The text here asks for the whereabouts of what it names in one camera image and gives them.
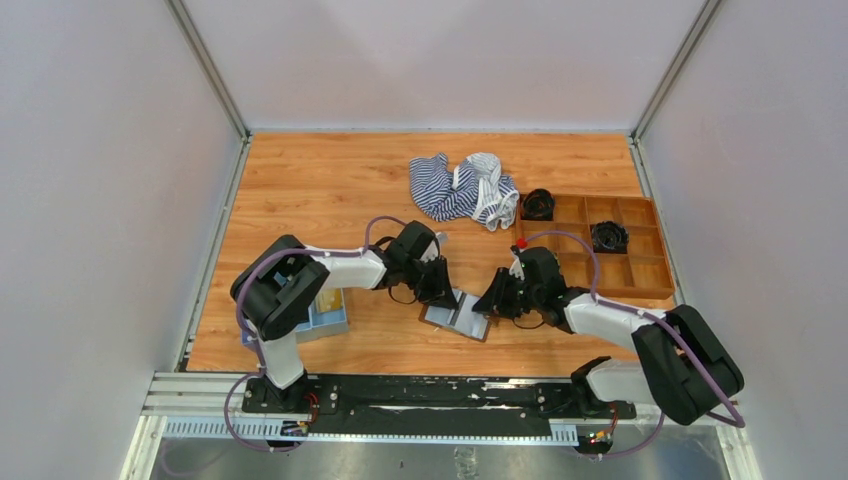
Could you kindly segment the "brown leather card holder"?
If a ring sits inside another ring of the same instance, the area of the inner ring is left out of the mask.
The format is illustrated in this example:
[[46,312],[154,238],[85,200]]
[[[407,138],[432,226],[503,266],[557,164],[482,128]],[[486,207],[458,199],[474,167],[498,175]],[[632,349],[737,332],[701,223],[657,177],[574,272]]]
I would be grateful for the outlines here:
[[459,289],[454,289],[453,293],[458,302],[457,309],[424,306],[419,320],[465,338],[485,342],[490,329],[489,320],[473,310],[480,298]]

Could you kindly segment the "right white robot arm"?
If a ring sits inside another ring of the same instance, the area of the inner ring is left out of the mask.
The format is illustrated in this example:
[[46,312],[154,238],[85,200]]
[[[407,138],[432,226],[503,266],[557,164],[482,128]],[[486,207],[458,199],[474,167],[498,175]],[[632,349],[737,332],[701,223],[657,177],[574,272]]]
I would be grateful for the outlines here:
[[634,352],[635,362],[600,357],[572,375],[571,403],[596,417],[611,402],[652,404],[680,425],[714,417],[745,386],[741,369],[701,313],[686,304],[645,309],[570,286],[556,255],[545,247],[515,248],[473,310],[517,319],[530,312],[572,335],[593,336]]

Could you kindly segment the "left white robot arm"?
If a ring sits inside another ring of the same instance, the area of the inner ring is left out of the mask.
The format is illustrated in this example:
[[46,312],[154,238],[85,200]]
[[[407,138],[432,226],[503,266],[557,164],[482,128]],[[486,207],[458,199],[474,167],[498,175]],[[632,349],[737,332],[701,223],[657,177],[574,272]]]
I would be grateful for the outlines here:
[[270,383],[271,404],[293,413],[305,403],[307,389],[300,379],[306,369],[295,330],[321,292],[398,285],[408,287],[422,305],[459,306],[437,234],[419,221],[403,223],[395,236],[366,239],[349,250],[319,249],[293,235],[274,241],[230,287],[239,328],[253,339],[259,375]]

